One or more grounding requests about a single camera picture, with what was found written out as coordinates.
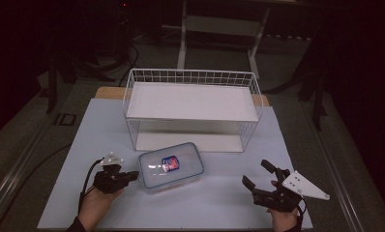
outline red and blue label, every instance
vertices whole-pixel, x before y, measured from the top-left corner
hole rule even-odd
[[[162,167],[164,172],[175,171],[180,168],[180,162],[175,156],[162,159]]]

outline plastic food container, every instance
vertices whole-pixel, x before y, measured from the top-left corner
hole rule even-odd
[[[185,184],[204,173],[201,157],[191,142],[139,156],[140,180],[151,191]]]

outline white table surface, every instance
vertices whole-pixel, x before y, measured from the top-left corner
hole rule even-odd
[[[124,159],[121,171],[138,170],[120,100],[91,100],[74,143],[47,201],[38,228],[66,229],[77,212],[79,194],[95,160],[114,152]],[[105,230],[256,230],[271,228],[266,208],[252,204],[251,193],[242,185],[247,175],[258,189],[274,190],[274,174],[260,163],[293,171],[281,130],[270,106],[244,153],[201,153],[205,172],[192,183],[167,191],[148,193],[139,181],[131,182],[99,223]],[[89,185],[96,172],[93,170]],[[304,228],[312,228],[308,211]]]

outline white wire basket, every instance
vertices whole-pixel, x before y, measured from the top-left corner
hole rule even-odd
[[[133,147],[193,142],[201,152],[244,152],[263,100],[252,72],[132,69],[123,100]]]

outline floor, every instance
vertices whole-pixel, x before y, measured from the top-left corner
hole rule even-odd
[[[175,69],[178,39],[177,30],[168,31],[163,43],[140,35],[131,48],[136,67]],[[265,38],[256,54],[261,91],[289,80],[308,45],[308,41]],[[117,86],[128,67],[106,74],[114,82],[101,82],[81,71],[75,84],[59,78],[58,103],[51,114],[45,113],[47,99],[37,96],[0,131],[0,231],[37,231],[88,102],[100,86]],[[245,49],[190,42],[186,69],[249,71],[250,65]],[[310,231],[385,231],[385,205],[331,96],[324,94],[326,115],[318,131],[311,122],[313,101],[298,101],[300,87],[267,97],[293,166],[333,196],[330,201],[307,199],[314,226]],[[58,114],[75,115],[76,120],[66,126],[57,123]]]

